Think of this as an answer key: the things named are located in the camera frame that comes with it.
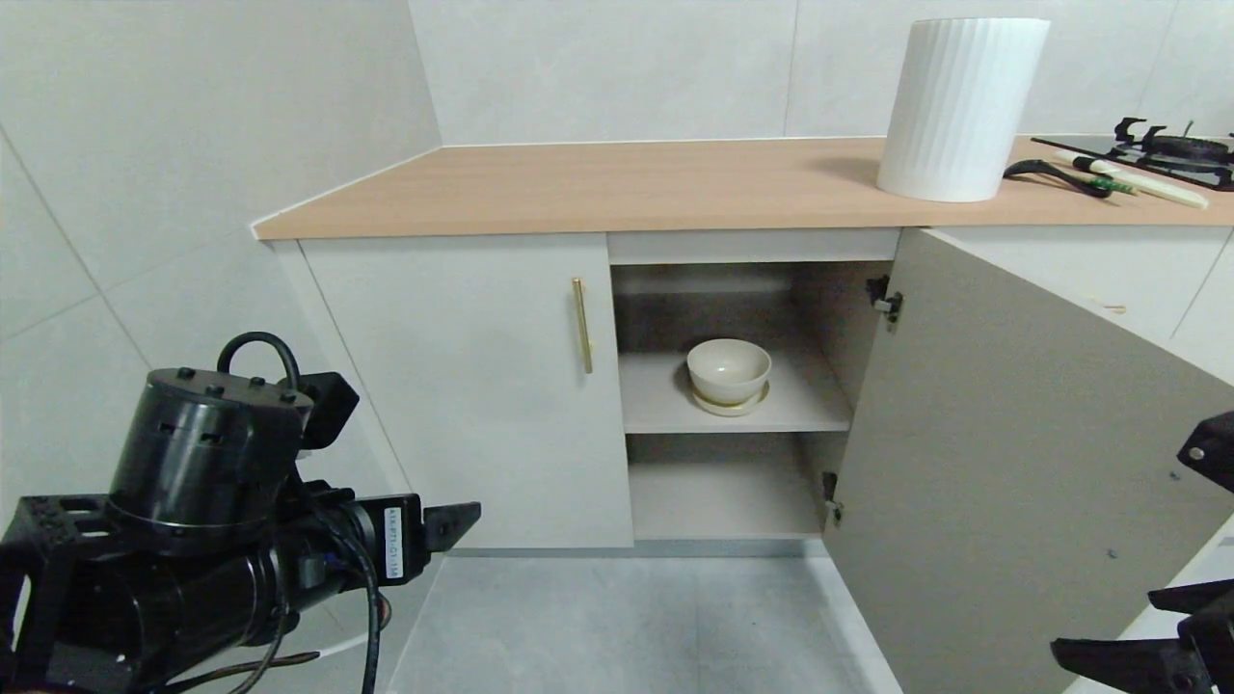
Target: white vase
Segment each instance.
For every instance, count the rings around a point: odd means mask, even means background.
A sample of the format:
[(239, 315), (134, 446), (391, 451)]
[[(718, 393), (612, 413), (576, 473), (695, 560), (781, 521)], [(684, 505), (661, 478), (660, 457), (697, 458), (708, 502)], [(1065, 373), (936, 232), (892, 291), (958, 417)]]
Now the white vase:
[(913, 23), (879, 188), (945, 203), (993, 198), (1049, 28), (1034, 19)]

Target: open cabinet door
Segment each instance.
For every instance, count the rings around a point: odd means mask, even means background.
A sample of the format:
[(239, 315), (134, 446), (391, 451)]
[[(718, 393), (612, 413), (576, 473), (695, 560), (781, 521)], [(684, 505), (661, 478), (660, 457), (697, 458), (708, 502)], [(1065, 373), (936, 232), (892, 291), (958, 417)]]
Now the open cabinet door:
[(1050, 641), (1117, 638), (1234, 512), (1175, 459), (1234, 388), (935, 232), (891, 291), (827, 547), (906, 694), (1062, 692)]

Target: cabinet hinge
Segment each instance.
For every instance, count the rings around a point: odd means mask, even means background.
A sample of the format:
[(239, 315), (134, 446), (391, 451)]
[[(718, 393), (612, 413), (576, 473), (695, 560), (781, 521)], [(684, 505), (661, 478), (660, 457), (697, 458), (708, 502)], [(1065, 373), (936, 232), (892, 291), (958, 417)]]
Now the cabinet hinge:
[(905, 295), (896, 291), (887, 296), (887, 288), (891, 285), (891, 275), (882, 275), (865, 280), (865, 290), (870, 295), (870, 305), (875, 311), (887, 315), (887, 322), (893, 324), (900, 320), (900, 307), (905, 304)]
[(827, 509), (827, 514), (823, 516), (823, 530), (827, 530), (828, 522), (839, 527), (840, 521), (844, 520), (844, 504), (835, 500), (835, 488), (839, 482), (840, 475), (833, 472), (823, 473), (823, 506)]

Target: yellow plate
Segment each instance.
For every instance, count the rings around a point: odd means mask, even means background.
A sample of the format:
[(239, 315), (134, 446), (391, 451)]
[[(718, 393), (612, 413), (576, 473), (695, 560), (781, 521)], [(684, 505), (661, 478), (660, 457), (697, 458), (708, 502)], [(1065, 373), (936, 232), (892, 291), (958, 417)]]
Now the yellow plate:
[(761, 405), (763, 401), (768, 399), (768, 393), (770, 391), (771, 391), (771, 382), (769, 380), (763, 384), (763, 390), (760, 390), (759, 394), (755, 395), (754, 398), (750, 398), (749, 400), (740, 403), (738, 405), (721, 405), (719, 403), (712, 403), (711, 400), (703, 398), (692, 387), (690, 388), (690, 394), (694, 396), (695, 403), (697, 403), (700, 408), (707, 410), (713, 415), (718, 415), (722, 417), (744, 417), (745, 415), (759, 409), (759, 405)]

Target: ceramic bowl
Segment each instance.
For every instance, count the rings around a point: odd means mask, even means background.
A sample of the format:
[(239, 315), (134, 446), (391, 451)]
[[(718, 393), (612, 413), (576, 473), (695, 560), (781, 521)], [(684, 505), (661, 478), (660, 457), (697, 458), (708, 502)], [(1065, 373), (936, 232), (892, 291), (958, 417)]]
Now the ceramic bowl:
[(744, 340), (708, 340), (686, 354), (686, 366), (700, 395), (717, 405), (740, 405), (763, 390), (771, 356)]

